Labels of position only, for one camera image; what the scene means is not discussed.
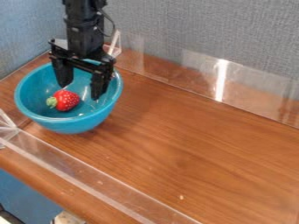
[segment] strawberry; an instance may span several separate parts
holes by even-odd
[[[51,108],[56,108],[59,111],[68,111],[80,103],[80,97],[71,91],[62,89],[52,97],[47,99],[47,105]]]

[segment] blue object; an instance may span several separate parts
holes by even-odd
[[[28,224],[48,224],[62,208],[0,169],[0,204]]]
[[[116,71],[107,92],[96,101],[90,96],[90,83],[91,74],[75,69],[74,82],[64,89],[79,95],[80,103],[67,112],[50,108],[46,101],[62,87],[56,81],[52,63],[48,63],[35,69],[19,83],[14,95],[16,106],[26,116],[58,133],[76,134],[92,130],[115,107],[123,91],[123,80]]]

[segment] gray fabric wall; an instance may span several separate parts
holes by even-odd
[[[64,34],[62,0],[0,0],[0,78]]]
[[[299,76],[298,0],[110,0],[107,11],[147,53],[180,61],[178,46]]]

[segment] wooden table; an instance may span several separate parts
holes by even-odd
[[[131,72],[128,54],[118,65],[124,93],[102,125],[72,136],[52,133],[35,122],[20,122],[23,130],[202,223],[298,224],[298,129]],[[146,58],[152,75],[162,79],[166,67],[176,73],[191,71]],[[43,55],[0,83],[0,108],[16,121],[23,119],[12,90],[47,61]],[[199,82],[206,95],[207,79]],[[230,85],[262,100],[278,98]],[[0,168],[88,223],[138,223],[10,149],[0,151]]]

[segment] blue bowl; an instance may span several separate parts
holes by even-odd
[[[62,89],[52,63],[35,69],[20,81],[14,95],[16,107],[23,114],[46,129],[62,134],[78,134],[92,130],[108,117],[123,91],[123,80],[118,71],[107,92],[99,100],[91,99],[91,74],[75,69],[74,82],[64,88],[79,95],[79,105],[67,112],[50,108],[46,100]]]

